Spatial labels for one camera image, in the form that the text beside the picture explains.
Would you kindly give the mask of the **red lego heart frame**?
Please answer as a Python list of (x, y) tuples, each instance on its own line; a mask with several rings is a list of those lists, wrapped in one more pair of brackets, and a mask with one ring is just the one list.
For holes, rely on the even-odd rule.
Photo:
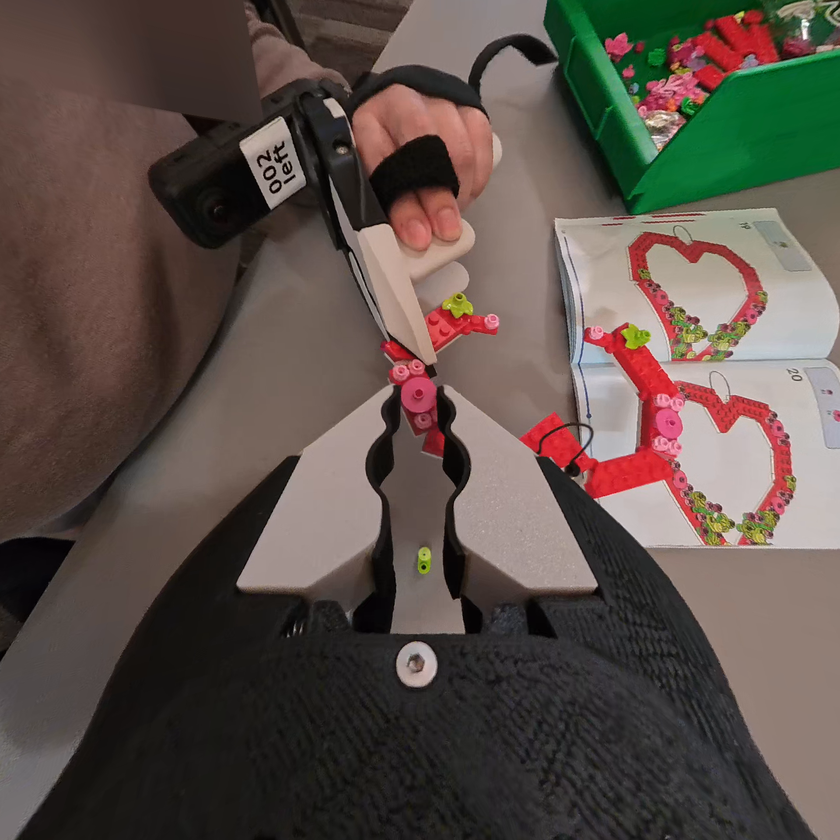
[(596, 325), (584, 331), (584, 341), (610, 354), (637, 389), (642, 421), (633, 453), (597, 460), (587, 454), (588, 445), (594, 443), (594, 428), (562, 423), (556, 413), (520, 437), (536, 456), (550, 459), (567, 476), (583, 477), (584, 490), (593, 499), (671, 480), (674, 475), (686, 400), (647, 348), (649, 340), (649, 332), (629, 322), (611, 332)]

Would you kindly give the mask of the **person's left forearm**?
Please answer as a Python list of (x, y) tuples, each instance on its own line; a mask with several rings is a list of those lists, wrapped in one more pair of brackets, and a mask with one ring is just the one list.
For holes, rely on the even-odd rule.
[(244, 5), (261, 99), (297, 80), (328, 80), (350, 93), (350, 85), (339, 72), (319, 65), (303, 49), (288, 42), (275, 26), (263, 22), (252, 2), (245, 1)]

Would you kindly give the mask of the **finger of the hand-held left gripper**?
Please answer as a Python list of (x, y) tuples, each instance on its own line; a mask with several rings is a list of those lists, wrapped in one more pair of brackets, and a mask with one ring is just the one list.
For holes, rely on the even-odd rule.
[(414, 290), (421, 309), (437, 309), (445, 300), (465, 292), (468, 284), (467, 269), (453, 261), (414, 283)]
[(373, 296), (384, 332), (425, 364), (435, 364), (437, 355), (406, 259), (390, 225), (378, 224), (362, 230), (348, 227), (348, 242)]

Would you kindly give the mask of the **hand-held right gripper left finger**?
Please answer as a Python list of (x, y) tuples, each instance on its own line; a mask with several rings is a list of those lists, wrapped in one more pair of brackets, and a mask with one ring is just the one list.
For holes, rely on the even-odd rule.
[(337, 602), (358, 631), (389, 631), (396, 599), (382, 484), (402, 415), (387, 386), (305, 447), (241, 572), (249, 594)]

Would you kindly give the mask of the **person's left hand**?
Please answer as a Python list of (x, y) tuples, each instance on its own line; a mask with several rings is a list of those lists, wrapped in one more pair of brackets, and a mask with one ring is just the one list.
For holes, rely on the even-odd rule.
[(488, 117), (475, 108), (392, 85), (358, 108), (352, 131), (367, 175), (409, 141), (436, 135), (445, 143), (458, 177), (458, 195), (425, 187), (395, 200), (388, 217), (395, 235), (415, 251), (425, 251), (433, 238), (458, 240), (461, 211), (486, 190), (494, 170)]

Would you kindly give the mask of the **green lego parts bin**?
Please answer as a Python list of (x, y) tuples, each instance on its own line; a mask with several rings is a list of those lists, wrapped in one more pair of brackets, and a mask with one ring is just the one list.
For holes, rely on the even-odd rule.
[(584, 120), (637, 214), (838, 167), (838, 51), (740, 70), (657, 152), (603, 43), (666, 46), (761, 2), (549, 1), (544, 27)]

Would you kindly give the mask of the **lego instruction booklet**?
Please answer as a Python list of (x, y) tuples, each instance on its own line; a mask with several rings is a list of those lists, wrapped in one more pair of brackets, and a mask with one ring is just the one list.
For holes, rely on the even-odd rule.
[(838, 301), (773, 209), (557, 219), (587, 454), (630, 455), (636, 387), (585, 329), (629, 322), (677, 384), (670, 480), (595, 499), (644, 546), (836, 550)]

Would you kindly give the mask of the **pile of loose lego pieces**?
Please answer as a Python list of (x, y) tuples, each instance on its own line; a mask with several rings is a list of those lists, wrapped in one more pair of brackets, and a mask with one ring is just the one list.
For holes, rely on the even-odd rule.
[(838, 1), (761, 2), (711, 17), (665, 46), (647, 47), (627, 33), (603, 46), (661, 152), (733, 73), (838, 51), (838, 8)]

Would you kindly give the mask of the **lego bar with pink flowers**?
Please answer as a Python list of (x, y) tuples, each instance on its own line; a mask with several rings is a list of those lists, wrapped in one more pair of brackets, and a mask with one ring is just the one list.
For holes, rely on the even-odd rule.
[(394, 363), (389, 379), (400, 391), (402, 413), (415, 438), (422, 439), (422, 452), (441, 459), (445, 437), (438, 427), (437, 387), (420, 360)]

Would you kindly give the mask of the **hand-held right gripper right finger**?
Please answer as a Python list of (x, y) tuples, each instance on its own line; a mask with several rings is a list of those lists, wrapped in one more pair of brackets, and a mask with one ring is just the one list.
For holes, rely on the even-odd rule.
[(437, 389), (445, 507), (444, 578), (465, 624), (496, 607), (595, 593), (596, 580), (543, 473), (543, 460), (455, 389)]

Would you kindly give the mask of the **person's beige sweatshirt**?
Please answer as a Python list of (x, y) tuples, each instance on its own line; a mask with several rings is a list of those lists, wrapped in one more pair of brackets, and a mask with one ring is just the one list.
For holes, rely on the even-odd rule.
[(171, 112), (2, 81), (2, 540), (102, 486), (201, 363), (238, 241), (188, 240), (149, 167), (194, 137)]

